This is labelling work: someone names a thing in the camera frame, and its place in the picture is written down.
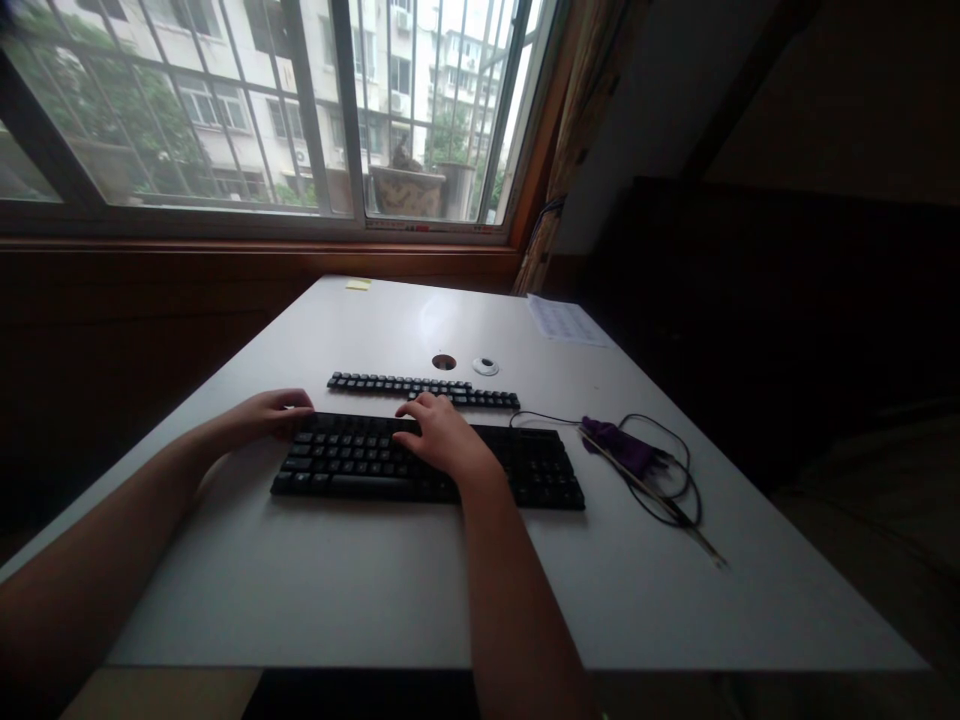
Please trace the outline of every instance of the dark furniture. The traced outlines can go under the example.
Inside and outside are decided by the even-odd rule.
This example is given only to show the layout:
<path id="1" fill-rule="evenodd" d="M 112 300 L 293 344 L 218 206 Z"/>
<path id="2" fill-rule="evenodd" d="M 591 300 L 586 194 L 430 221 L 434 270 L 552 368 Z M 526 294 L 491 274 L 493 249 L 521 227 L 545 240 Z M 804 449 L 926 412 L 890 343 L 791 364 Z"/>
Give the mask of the dark furniture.
<path id="1" fill-rule="evenodd" d="M 960 396 L 958 260 L 958 208 L 637 178 L 576 299 L 768 490 Z"/>

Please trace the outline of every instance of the keyboard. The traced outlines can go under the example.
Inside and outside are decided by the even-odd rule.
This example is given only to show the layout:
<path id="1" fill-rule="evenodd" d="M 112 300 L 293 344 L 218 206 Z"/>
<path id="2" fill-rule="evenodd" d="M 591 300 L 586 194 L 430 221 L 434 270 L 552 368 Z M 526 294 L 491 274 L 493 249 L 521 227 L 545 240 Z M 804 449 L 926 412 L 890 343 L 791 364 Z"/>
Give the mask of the keyboard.
<path id="1" fill-rule="evenodd" d="M 335 372 L 327 380 L 327 387 L 331 390 L 362 392 L 369 395 L 403 395 L 408 400 L 415 400 L 422 392 L 431 392 L 434 395 L 446 395 L 457 407 L 520 409 L 520 399 L 516 393 L 502 390 L 477 390 L 472 383 L 461 380 L 431 380 Z"/>
<path id="2" fill-rule="evenodd" d="M 583 510 L 583 493 L 555 430 L 473 425 L 507 474 L 517 505 Z M 270 492 L 400 502 L 460 502 L 450 477 L 393 442 L 415 420 L 315 413 L 294 437 Z"/>

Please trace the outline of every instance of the curtain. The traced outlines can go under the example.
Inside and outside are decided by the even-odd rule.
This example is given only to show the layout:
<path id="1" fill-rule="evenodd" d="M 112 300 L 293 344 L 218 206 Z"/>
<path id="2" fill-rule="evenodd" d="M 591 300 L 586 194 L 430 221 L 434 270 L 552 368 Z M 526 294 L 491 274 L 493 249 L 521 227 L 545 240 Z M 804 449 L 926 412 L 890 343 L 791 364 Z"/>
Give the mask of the curtain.
<path id="1" fill-rule="evenodd" d="M 567 191 L 596 138 L 647 11 L 647 3 L 637 0 L 585 0 L 573 3 L 573 7 L 564 44 L 575 37 L 577 50 L 547 184 L 547 202 L 514 282 L 514 295 L 538 292 L 543 284 Z"/>

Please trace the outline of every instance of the forearm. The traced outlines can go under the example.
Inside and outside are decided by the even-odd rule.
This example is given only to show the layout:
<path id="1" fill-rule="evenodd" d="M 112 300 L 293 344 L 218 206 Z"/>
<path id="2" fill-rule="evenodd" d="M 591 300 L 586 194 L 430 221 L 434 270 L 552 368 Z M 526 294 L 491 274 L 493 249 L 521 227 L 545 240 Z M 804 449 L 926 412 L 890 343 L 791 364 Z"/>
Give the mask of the forearm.
<path id="1" fill-rule="evenodd" d="M 481 710 L 487 718 L 596 717 L 576 646 L 500 473 L 458 483 Z"/>
<path id="2" fill-rule="evenodd" d="M 0 673 L 30 695 L 69 698 L 132 611 L 220 448 L 201 426 L 0 586 Z"/>

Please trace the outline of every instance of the desk surface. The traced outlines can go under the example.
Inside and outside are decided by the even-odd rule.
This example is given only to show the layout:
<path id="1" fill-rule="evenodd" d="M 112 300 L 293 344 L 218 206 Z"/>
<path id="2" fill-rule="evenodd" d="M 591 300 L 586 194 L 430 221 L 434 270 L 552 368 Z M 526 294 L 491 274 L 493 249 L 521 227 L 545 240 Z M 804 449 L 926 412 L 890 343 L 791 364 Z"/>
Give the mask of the desk surface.
<path id="1" fill-rule="evenodd" d="M 390 416 L 397 400 L 330 394 L 335 370 L 447 376 L 557 417 L 653 416 L 693 454 L 704 532 L 652 521 L 573 428 L 561 438 L 585 513 L 523 516 L 591 670 L 921 669 L 926 664 L 617 347 L 551 342 L 518 298 L 342 277 L 318 281 L 0 571 L 8 577 L 153 453 L 253 393 L 304 387 L 318 409 Z M 501 367 L 492 378 L 476 357 Z M 466 411 L 506 425 L 509 413 Z M 555 427 L 526 421 L 534 427 Z M 641 424 L 632 432 L 664 448 Z M 459 508 L 273 498 L 273 439 L 227 457 L 113 648 L 115 665 L 467 668 Z"/>

